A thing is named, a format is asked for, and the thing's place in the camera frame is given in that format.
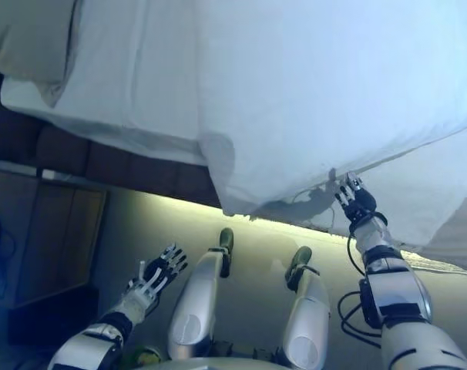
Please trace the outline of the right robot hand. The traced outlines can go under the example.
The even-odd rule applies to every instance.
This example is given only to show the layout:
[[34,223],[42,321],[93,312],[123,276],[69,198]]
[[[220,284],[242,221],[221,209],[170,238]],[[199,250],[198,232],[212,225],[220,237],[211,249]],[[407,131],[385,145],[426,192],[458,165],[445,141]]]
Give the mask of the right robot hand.
[[345,174],[334,196],[346,218],[353,224],[373,214],[377,208],[375,198],[365,189],[361,178],[354,172]]

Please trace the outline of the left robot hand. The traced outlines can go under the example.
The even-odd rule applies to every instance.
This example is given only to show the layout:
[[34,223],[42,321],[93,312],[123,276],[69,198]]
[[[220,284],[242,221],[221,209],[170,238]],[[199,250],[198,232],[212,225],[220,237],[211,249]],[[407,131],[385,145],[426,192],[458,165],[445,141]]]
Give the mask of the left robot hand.
[[172,243],[155,260],[140,261],[138,275],[128,283],[128,289],[136,291],[151,305],[187,266],[186,254],[176,243]]

